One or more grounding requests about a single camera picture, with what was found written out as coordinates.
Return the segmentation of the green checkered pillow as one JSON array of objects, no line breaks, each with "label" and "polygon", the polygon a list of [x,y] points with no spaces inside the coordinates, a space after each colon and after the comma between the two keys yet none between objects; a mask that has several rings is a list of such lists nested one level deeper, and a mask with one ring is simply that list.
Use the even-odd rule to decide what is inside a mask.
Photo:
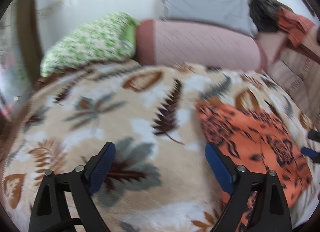
[{"label": "green checkered pillow", "polygon": [[107,14],[69,32],[51,46],[41,61],[40,75],[96,62],[122,62],[136,51],[139,21],[124,12]]}]

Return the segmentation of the striped beige pillow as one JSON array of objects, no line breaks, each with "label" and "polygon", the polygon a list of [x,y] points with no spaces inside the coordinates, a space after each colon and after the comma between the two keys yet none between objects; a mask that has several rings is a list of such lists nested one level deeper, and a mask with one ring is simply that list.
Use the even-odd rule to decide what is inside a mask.
[{"label": "striped beige pillow", "polygon": [[285,48],[267,70],[267,75],[291,97],[300,111],[319,129],[319,64]]}]

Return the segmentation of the leaf pattern blanket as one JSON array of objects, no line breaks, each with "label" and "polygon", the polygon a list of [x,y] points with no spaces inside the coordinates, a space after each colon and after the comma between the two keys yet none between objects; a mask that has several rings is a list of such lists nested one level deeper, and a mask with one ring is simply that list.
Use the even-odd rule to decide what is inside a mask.
[{"label": "leaf pattern blanket", "polygon": [[[70,172],[106,142],[116,156],[93,197],[112,231],[209,231],[225,205],[205,156],[198,101],[263,109],[292,127],[311,120],[268,75],[191,64],[96,65],[37,91],[7,144],[3,205],[20,231],[46,170]],[[307,220],[319,194],[319,165],[307,191]]]}]

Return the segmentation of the black furry cloth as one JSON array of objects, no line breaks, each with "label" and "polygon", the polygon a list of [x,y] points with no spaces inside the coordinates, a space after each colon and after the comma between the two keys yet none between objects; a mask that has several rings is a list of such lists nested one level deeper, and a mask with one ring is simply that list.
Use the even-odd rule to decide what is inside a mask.
[{"label": "black furry cloth", "polygon": [[259,32],[277,32],[278,14],[282,8],[293,11],[277,0],[250,0],[249,15]]}]

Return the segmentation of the orange cloth pile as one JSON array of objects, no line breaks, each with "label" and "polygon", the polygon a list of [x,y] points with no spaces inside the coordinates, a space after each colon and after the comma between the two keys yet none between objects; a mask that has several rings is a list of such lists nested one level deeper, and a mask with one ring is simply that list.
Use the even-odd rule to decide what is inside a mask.
[{"label": "orange cloth pile", "polygon": [[285,8],[280,8],[278,12],[277,25],[280,30],[287,33],[287,37],[294,47],[301,45],[311,29],[316,26],[308,18]]}]

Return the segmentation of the orange floral blouse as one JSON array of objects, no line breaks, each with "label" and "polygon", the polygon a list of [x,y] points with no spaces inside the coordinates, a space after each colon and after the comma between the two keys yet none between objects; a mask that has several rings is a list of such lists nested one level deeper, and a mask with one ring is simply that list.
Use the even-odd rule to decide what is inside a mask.
[{"label": "orange floral blouse", "polygon": [[[250,172],[276,172],[289,207],[292,229],[308,209],[306,193],[316,177],[312,160],[301,153],[303,147],[316,151],[305,125],[292,127],[280,117],[263,109],[248,110],[213,98],[196,105],[206,144],[214,143],[235,165]],[[247,231],[257,193],[251,192],[247,207],[236,231]]]}]

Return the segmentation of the wooden stained glass door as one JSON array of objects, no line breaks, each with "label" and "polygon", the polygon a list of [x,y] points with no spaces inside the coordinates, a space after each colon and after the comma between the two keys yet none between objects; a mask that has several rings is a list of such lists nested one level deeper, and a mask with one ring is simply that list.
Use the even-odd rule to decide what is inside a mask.
[{"label": "wooden stained glass door", "polygon": [[13,121],[33,93],[41,58],[35,0],[12,0],[1,17],[1,123]]}]

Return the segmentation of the grey pillow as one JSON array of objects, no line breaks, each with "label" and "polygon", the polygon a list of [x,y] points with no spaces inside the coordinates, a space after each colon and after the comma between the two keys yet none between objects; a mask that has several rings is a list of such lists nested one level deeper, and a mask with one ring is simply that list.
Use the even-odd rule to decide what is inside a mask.
[{"label": "grey pillow", "polygon": [[161,0],[164,19],[217,25],[255,37],[248,0]]}]

